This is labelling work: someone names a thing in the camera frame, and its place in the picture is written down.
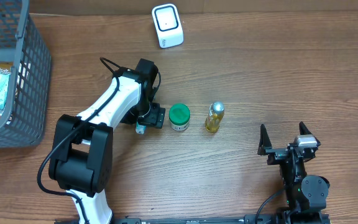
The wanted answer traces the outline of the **yellow liquid bottle silver cap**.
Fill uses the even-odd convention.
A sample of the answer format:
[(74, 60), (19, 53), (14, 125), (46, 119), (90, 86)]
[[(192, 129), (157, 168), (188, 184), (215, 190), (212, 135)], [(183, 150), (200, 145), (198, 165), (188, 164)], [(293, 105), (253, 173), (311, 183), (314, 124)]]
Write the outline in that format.
[(219, 129), (219, 125), (224, 116), (224, 104), (221, 101), (215, 101), (209, 106), (208, 116), (206, 117), (206, 130), (215, 133)]

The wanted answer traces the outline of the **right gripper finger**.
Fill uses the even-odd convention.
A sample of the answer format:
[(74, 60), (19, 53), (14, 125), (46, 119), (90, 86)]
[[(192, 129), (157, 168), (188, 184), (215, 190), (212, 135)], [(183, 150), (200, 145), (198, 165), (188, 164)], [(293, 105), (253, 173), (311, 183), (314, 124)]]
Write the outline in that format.
[(260, 125), (260, 141), (257, 154), (260, 156), (265, 156), (270, 154), (272, 151), (272, 144), (270, 142), (269, 135), (267, 133), (266, 127), (264, 124)]
[[(301, 135), (312, 134), (311, 131), (306, 127), (306, 125), (302, 121), (299, 123), (299, 129), (300, 129), (300, 134)], [(317, 142), (317, 146), (320, 146), (321, 142), (318, 140), (318, 138), (315, 138), (315, 139), (316, 139), (316, 142)]]

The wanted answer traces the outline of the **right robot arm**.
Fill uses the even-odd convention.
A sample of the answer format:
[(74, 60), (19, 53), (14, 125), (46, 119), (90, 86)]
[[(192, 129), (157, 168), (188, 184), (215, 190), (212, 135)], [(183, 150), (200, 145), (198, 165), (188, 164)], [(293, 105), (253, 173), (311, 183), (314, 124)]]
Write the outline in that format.
[(330, 183), (325, 177), (308, 175), (305, 163), (315, 158), (321, 143), (306, 127), (299, 123), (300, 134), (285, 148), (274, 149), (264, 124), (260, 126), (260, 141), (257, 154), (267, 156), (268, 165), (280, 166), (283, 189), (266, 199), (259, 207), (254, 222), (259, 221), (262, 209), (272, 199), (286, 194), (287, 206), (278, 208), (269, 223), (330, 223), (326, 208)]

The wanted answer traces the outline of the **small teal white packet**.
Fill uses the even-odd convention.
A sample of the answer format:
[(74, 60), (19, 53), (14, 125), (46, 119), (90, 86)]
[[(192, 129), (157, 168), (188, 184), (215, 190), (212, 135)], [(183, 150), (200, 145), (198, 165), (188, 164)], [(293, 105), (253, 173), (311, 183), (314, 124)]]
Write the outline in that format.
[(136, 123), (135, 131), (137, 134), (144, 134), (146, 130), (146, 126)]

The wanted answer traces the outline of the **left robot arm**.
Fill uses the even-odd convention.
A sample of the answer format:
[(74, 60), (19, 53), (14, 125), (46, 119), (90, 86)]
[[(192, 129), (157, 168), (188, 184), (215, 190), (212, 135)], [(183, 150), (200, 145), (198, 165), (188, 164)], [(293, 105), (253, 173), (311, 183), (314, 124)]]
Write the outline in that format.
[(41, 164), (57, 181), (61, 196), (72, 198), (77, 223), (113, 223), (105, 188), (112, 169), (113, 132), (117, 125), (133, 124), (139, 134), (147, 127), (163, 126), (165, 108), (154, 102), (161, 74), (153, 61), (140, 59), (136, 68), (122, 67), (102, 57), (112, 73), (108, 89), (76, 116), (57, 121), (51, 152)]

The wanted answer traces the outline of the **green lid white jar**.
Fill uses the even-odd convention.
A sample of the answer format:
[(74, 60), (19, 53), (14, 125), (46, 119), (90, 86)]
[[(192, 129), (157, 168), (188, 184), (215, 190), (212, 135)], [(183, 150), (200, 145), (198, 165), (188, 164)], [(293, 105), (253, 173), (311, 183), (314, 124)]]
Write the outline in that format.
[(184, 131), (190, 123), (190, 109), (183, 103), (174, 104), (168, 114), (170, 126), (175, 131)]

